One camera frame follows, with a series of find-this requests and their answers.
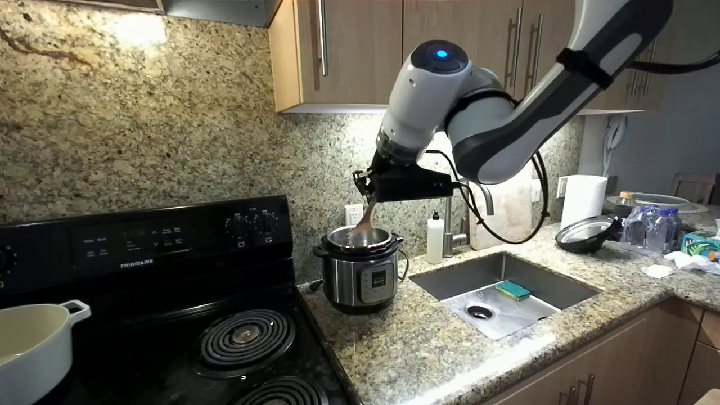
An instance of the black pan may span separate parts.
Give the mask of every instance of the black pan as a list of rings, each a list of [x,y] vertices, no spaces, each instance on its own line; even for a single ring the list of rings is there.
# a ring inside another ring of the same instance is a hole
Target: black pan
[[[612,217],[590,217],[562,227],[557,234],[557,243],[568,253],[595,255],[607,236],[622,229],[622,220]]]

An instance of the stainless steel sink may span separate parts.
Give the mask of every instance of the stainless steel sink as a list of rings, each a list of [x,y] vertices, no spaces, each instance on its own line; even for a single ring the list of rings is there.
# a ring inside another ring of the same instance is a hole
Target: stainless steel sink
[[[507,253],[410,280],[490,340],[526,328],[598,294],[583,281]],[[525,286],[532,297],[518,303],[499,294],[496,285],[504,280]]]

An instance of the wooden cabinet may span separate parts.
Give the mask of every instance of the wooden cabinet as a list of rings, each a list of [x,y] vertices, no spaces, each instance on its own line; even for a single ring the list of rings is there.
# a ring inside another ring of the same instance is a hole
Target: wooden cabinet
[[[720,39],[719,0],[676,0],[673,16],[659,37],[648,46],[637,62],[656,64],[694,64],[719,52]],[[614,79],[614,85],[601,92],[586,112],[642,112],[658,111],[664,98],[682,92],[682,81],[664,75],[646,75],[626,70]]]
[[[720,388],[720,349],[698,343],[679,403],[694,405],[706,391],[719,388]]]
[[[284,0],[270,26],[274,111],[385,107],[400,37],[404,0]]]
[[[691,361],[698,312],[659,306],[494,400],[503,405],[673,405]]]
[[[405,55],[446,39],[523,99],[568,46],[575,0],[405,0]]]
[[[705,314],[694,363],[682,390],[682,405],[694,405],[706,391],[720,390],[720,315]]]

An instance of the cooker control panel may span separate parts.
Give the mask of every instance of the cooker control panel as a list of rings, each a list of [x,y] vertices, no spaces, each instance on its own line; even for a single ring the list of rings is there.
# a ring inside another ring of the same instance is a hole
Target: cooker control panel
[[[0,227],[0,300],[104,274],[200,271],[197,262],[291,260],[284,197]]]
[[[19,253],[12,246],[0,249],[0,288],[5,288],[5,280],[17,271]]]
[[[226,218],[228,243],[247,251],[289,238],[289,215],[279,207],[250,206]]]

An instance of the electric stove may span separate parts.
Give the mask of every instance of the electric stove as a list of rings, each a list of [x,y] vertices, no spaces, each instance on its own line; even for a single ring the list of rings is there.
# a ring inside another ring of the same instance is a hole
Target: electric stove
[[[0,227],[0,309],[82,300],[40,405],[345,405],[304,306],[284,197]]]

